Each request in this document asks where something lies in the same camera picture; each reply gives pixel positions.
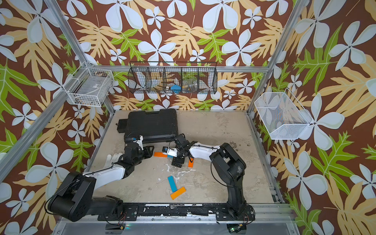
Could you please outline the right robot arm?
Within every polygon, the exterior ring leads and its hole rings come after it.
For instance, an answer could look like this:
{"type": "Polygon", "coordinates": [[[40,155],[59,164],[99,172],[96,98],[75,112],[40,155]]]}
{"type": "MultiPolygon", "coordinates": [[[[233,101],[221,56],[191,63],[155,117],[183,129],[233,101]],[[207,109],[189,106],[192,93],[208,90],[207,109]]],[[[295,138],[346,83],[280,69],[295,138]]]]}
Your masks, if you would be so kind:
{"type": "Polygon", "coordinates": [[[243,194],[243,177],[246,163],[237,152],[228,144],[220,146],[208,146],[197,141],[189,142],[184,134],[180,134],[173,140],[175,148],[168,147],[166,154],[173,157],[172,165],[181,168],[185,159],[203,159],[210,162],[210,169],[215,169],[219,183],[228,191],[228,215],[238,220],[245,208],[246,200],[243,194]]]}

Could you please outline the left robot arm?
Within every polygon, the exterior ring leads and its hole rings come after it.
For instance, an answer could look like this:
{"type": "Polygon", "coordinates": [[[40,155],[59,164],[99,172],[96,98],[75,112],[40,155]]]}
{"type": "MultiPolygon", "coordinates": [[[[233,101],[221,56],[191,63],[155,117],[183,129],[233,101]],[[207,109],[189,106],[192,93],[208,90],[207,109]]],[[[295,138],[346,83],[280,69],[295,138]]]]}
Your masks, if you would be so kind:
{"type": "Polygon", "coordinates": [[[114,181],[130,176],[143,160],[153,156],[154,146],[141,147],[127,143],[123,154],[109,158],[109,166],[86,173],[71,172],[57,192],[48,200],[47,211],[72,222],[87,215],[105,219],[124,217],[123,201],[114,196],[94,197],[94,191],[114,181]]]}

